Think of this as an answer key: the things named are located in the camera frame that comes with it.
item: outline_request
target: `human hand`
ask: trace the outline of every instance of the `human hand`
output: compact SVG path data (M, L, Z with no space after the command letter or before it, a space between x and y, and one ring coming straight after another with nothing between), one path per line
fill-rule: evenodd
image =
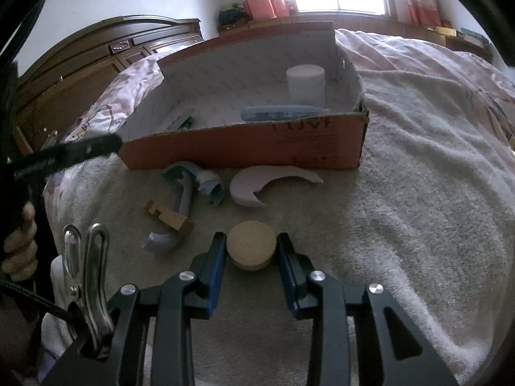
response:
M38 247L34 241L36 225L34 206L26 203L23 207L23 224L4 241L4 251L9 255L2 262L2 271L11 276L12 281L27 280L38 267L35 253Z

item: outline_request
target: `notched wooden block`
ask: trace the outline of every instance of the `notched wooden block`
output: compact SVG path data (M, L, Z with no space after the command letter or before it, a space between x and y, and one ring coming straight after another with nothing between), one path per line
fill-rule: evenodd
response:
M181 235L186 236L193 230L193 222L190 221L187 216L182 216L177 212L154 202L152 199L143 205L143 210L152 216L157 217L161 222L166 223Z

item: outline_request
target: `teal broken piece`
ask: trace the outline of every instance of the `teal broken piece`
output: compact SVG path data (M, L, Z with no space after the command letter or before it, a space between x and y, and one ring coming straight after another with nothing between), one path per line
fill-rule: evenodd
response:
M182 172L187 171L196 181L198 190L209 197L213 206L218 206L225 197L225 187L220 176L211 170L204 170L191 161L179 161L165 168L161 175L173 183L182 178Z

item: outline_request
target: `metal screw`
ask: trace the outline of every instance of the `metal screw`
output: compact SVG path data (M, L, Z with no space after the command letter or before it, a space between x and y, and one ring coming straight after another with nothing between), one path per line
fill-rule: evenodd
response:
M310 276L315 281L322 281L325 279L325 274L323 273L323 271L320 270L312 271Z
M135 285L125 285L125 286L122 286L122 288L120 289L120 293L122 293L122 295L124 295L124 296L130 296L130 295L134 294L135 291L136 291Z
M68 293L71 296L77 296L79 294L79 289L76 288L75 286L68 286Z
M368 285L368 290L373 294L381 294L385 291L383 285L380 285L379 283L371 283Z
M193 271L182 271L181 274L179 274L179 278L184 281L190 281L195 278L195 273Z

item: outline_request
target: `white cylinder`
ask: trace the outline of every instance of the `white cylinder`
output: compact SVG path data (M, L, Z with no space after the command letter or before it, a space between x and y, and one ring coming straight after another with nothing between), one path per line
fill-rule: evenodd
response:
M325 71L318 65L297 65L286 72L292 104L325 107Z

